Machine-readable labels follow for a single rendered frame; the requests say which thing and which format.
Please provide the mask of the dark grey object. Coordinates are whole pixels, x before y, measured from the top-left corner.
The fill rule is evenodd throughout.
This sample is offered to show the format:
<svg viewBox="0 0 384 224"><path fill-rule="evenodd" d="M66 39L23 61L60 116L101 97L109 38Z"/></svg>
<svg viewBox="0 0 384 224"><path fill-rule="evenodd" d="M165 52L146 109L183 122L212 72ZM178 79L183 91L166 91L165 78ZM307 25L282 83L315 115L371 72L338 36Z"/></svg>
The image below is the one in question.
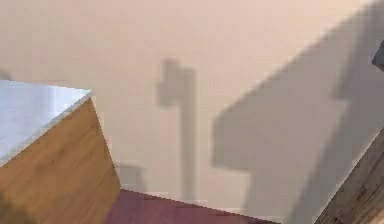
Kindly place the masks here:
<svg viewBox="0 0 384 224"><path fill-rule="evenodd" d="M378 50L376 51L372 59L372 64L384 72L384 40L381 42Z"/></svg>

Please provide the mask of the wooden cabinet with white top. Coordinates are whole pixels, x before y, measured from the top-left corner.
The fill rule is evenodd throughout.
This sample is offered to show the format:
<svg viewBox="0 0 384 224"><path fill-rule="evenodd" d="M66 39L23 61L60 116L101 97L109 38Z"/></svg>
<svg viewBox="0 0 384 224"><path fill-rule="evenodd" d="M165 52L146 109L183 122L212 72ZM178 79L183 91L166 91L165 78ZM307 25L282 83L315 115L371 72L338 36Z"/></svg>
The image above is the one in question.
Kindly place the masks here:
<svg viewBox="0 0 384 224"><path fill-rule="evenodd" d="M90 90L0 80L0 224L103 224L119 192Z"/></svg>

